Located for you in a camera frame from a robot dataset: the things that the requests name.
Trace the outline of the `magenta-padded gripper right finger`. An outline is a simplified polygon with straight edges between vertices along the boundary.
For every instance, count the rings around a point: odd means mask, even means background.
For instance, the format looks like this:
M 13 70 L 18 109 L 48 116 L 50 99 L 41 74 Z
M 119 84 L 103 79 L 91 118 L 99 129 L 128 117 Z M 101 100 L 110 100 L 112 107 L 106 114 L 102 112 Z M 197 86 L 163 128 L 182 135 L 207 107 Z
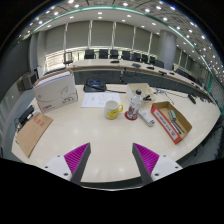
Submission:
M 137 143 L 133 144 L 132 154 L 136 160 L 144 185 L 182 169 L 182 167 L 169 156 L 159 155 Z

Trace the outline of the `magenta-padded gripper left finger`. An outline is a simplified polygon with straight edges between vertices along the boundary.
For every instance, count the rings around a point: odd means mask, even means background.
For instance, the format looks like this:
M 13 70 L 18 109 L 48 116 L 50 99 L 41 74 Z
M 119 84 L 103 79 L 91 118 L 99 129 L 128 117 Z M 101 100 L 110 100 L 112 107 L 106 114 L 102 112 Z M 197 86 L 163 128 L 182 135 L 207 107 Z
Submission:
M 56 155 L 44 165 L 43 170 L 79 185 L 90 153 L 90 144 L 86 143 L 65 155 Z

